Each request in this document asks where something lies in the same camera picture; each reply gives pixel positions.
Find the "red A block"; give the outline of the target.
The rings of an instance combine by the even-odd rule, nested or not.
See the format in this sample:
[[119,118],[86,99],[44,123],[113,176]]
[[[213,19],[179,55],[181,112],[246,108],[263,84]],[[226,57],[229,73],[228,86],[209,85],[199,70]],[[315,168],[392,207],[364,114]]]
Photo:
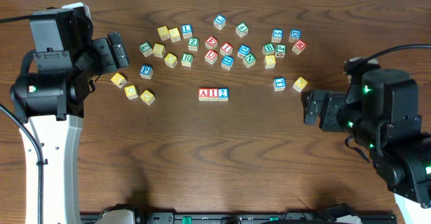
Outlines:
[[198,98],[199,98],[199,101],[208,101],[209,100],[209,89],[208,88],[199,88],[198,89]]

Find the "blue 2 block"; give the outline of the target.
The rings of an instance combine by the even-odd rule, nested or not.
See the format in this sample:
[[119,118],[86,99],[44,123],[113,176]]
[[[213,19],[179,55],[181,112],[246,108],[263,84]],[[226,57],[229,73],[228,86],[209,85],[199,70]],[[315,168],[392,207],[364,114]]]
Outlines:
[[227,102],[229,99],[229,89],[228,88],[219,88],[218,89],[218,101],[219,102]]

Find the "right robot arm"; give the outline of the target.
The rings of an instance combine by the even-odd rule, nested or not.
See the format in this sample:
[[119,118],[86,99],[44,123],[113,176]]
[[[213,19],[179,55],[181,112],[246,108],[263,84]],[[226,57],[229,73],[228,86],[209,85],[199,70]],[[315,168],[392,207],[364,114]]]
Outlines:
[[352,71],[347,92],[312,89],[301,94],[304,123],[346,132],[368,150],[406,223],[430,222],[430,134],[418,113],[418,85],[405,71]]

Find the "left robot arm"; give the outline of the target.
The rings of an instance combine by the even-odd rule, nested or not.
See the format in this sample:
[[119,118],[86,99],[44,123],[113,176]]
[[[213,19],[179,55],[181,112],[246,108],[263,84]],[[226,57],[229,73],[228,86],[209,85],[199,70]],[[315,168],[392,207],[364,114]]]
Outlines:
[[77,154],[84,100],[95,80],[129,66],[121,35],[93,38],[89,7],[27,16],[35,47],[10,94],[26,157],[26,222],[79,223]]

